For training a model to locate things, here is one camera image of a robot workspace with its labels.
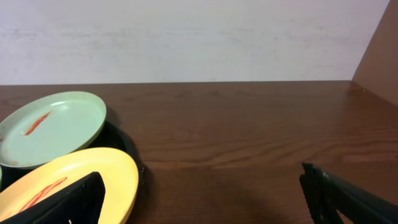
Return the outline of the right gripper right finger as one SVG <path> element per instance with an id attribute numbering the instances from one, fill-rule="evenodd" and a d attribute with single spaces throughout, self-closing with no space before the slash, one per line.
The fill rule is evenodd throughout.
<path id="1" fill-rule="evenodd" d="M 302 167 L 299 181 L 315 224 L 342 223 L 340 214 L 353 223 L 397 223 L 397 205 L 311 163 Z"/>

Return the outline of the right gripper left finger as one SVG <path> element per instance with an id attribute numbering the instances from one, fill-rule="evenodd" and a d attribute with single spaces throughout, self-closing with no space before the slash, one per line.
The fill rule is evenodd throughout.
<path id="1" fill-rule="evenodd" d="M 106 189 L 92 172 L 2 224 L 98 224 Z"/>

